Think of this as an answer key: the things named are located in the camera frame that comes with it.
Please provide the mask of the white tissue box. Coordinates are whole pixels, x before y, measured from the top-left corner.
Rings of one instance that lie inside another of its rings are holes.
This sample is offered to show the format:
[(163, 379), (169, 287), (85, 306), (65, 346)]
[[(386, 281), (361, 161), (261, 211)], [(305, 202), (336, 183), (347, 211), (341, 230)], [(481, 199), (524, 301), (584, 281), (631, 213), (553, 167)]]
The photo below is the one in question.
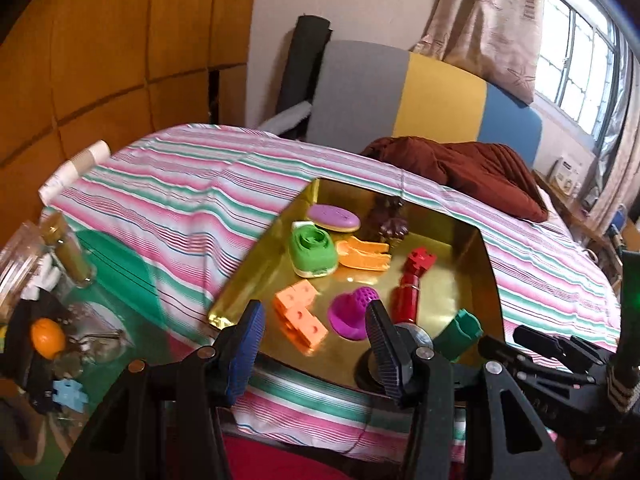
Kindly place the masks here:
[(581, 173), (582, 164), (570, 156), (563, 155), (552, 166), (548, 182), (555, 191), (572, 197), (578, 187)]

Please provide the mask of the green glass side table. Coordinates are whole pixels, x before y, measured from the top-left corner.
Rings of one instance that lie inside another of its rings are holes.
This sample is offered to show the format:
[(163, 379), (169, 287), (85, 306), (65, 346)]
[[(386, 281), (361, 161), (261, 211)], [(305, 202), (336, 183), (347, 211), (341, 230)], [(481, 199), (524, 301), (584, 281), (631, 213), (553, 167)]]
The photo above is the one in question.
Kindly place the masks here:
[[(53, 479), (66, 455), (122, 369), (133, 359), (151, 364), (177, 361), (213, 339), (201, 311), (194, 326), (178, 314), (188, 307), (160, 281), (131, 247), (105, 232), (77, 234), (91, 278), (76, 285), (61, 271), (52, 292), (20, 300), (1, 323), (1, 475), (5, 479)], [(40, 356), (30, 326), (50, 318), (61, 326), (65, 350), (54, 360)], [(52, 400), (53, 382), (80, 382), (89, 402), (83, 413)]]

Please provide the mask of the red capsule tube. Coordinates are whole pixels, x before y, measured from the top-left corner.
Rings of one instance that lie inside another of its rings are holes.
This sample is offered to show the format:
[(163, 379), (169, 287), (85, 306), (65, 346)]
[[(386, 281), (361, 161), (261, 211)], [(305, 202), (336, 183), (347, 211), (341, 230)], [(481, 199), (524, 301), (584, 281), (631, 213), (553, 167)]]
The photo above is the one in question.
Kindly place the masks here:
[(405, 273), (392, 293), (390, 317), (393, 323), (415, 323), (419, 299), (420, 278), (416, 274)]

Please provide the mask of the black lid clear jar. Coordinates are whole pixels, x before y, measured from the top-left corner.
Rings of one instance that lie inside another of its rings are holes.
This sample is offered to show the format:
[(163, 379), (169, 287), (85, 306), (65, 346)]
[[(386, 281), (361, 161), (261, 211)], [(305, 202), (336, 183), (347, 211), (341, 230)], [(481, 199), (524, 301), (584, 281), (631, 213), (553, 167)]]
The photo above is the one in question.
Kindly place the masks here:
[(391, 330), (373, 326), (367, 332), (371, 348), (357, 363), (357, 386), (394, 400), (413, 393), (412, 356), (417, 348), (433, 349), (431, 336), (413, 323), (396, 324)]

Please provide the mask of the purple oval soap box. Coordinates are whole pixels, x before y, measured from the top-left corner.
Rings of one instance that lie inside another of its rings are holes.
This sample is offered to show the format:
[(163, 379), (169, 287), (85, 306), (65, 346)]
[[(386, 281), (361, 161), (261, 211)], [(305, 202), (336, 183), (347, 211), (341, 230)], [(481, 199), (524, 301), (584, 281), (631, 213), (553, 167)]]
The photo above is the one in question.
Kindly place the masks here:
[(321, 229), (352, 233), (360, 229), (360, 219), (353, 212), (332, 205), (313, 204), (307, 209), (307, 218)]

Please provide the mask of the dark brown grape ornament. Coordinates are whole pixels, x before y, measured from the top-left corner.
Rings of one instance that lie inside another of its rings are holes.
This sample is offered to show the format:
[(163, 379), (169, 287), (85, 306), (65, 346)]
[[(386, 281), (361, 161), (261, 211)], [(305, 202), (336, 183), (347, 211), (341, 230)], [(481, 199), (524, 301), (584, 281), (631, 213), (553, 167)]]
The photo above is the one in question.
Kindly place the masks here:
[(401, 214), (404, 201), (399, 196), (378, 196), (366, 220), (367, 240), (396, 247), (408, 235), (408, 221)]

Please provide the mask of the orange pig shaped piece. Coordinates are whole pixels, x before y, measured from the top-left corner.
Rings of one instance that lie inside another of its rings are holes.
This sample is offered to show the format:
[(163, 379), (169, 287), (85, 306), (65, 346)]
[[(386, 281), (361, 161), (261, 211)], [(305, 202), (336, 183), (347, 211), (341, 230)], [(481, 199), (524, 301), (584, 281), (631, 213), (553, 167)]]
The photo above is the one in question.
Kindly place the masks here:
[(364, 242), (351, 236), (335, 243), (338, 263), (349, 269), (385, 272), (390, 267), (390, 245)]

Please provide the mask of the wooden bedside table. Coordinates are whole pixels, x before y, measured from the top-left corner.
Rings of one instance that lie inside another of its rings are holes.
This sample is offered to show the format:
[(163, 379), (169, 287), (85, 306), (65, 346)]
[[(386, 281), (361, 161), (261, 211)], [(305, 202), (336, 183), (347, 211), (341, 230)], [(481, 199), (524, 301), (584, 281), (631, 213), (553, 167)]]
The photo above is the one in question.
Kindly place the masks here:
[(608, 236), (598, 234), (587, 226), (587, 215), (578, 201), (562, 193), (558, 194), (538, 171), (534, 170), (533, 175), (539, 187), (549, 195), (553, 208), (570, 230), (574, 240), (594, 252), (600, 268), (621, 274), (623, 267), (614, 244)]

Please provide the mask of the green white round dispenser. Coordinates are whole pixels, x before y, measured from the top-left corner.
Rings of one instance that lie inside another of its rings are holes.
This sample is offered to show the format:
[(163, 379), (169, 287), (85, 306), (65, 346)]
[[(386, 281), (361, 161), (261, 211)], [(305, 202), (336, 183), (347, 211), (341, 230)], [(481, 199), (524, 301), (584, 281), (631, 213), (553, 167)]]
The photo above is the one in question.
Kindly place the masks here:
[(338, 267), (338, 255), (332, 237), (310, 221), (292, 224), (288, 255), (294, 272), (301, 278), (323, 278)]

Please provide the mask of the purple perforated funnel cup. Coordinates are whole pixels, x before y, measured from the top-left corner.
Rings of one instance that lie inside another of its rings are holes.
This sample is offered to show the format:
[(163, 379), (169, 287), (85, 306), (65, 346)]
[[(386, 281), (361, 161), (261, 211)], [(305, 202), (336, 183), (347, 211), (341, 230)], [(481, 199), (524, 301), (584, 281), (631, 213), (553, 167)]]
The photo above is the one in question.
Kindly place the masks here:
[(353, 292), (336, 296), (328, 310), (328, 319), (334, 332), (351, 341), (366, 339), (367, 306), (379, 299), (378, 292), (370, 286), (361, 286)]

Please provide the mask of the orange fruit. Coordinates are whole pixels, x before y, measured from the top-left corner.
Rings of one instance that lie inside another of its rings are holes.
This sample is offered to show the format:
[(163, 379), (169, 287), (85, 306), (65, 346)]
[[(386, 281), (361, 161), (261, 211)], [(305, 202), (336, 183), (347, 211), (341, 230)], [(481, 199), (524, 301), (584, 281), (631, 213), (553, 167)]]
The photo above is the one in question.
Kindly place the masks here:
[(61, 326), (50, 318), (38, 318), (32, 323), (30, 339), (40, 356), (49, 361), (54, 360), (66, 347), (66, 337)]

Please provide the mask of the red puzzle block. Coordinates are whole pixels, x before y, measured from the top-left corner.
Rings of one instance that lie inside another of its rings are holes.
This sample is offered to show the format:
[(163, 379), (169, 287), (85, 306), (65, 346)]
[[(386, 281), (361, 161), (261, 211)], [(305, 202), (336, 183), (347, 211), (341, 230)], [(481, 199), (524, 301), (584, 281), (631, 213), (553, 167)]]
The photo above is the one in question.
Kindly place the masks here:
[(418, 247), (408, 253), (404, 264), (404, 273), (420, 278), (434, 266), (436, 261), (436, 255), (428, 252), (425, 247)]

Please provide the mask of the black rolled mat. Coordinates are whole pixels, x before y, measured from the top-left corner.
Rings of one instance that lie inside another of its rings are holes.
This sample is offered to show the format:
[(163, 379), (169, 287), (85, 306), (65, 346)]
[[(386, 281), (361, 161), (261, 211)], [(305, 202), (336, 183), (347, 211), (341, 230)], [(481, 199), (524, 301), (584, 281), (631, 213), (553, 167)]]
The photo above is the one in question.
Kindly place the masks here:
[(277, 114), (293, 110), (293, 125), (280, 133), (285, 139), (296, 140), (306, 134), (323, 53), (331, 36), (331, 22), (326, 18), (301, 15), (297, 19), (276, 106)]

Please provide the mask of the green flanged spool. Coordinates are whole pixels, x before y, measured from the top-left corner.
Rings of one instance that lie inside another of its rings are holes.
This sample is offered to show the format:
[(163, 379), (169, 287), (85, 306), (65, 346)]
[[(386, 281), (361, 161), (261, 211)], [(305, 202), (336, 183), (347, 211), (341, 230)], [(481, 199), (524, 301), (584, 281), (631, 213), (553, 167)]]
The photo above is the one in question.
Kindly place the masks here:
[(465, 309), (457, 312), (442, 332), (433, 339), (434, 350), (454, 362), (476, 344), (484, 330), (477, 317)]

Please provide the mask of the orange building block piece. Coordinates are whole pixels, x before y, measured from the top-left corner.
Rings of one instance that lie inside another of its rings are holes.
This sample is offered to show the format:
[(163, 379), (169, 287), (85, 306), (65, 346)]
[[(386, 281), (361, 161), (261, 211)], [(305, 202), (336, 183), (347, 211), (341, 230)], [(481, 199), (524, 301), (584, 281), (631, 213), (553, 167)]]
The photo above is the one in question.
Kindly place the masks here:
[(285, 327), (304, 347), (314, 350), (326, 338), (326, 326), (312, 313), (318, 290), (308, 280), (281, 289), (273, 297), (273, 307)]

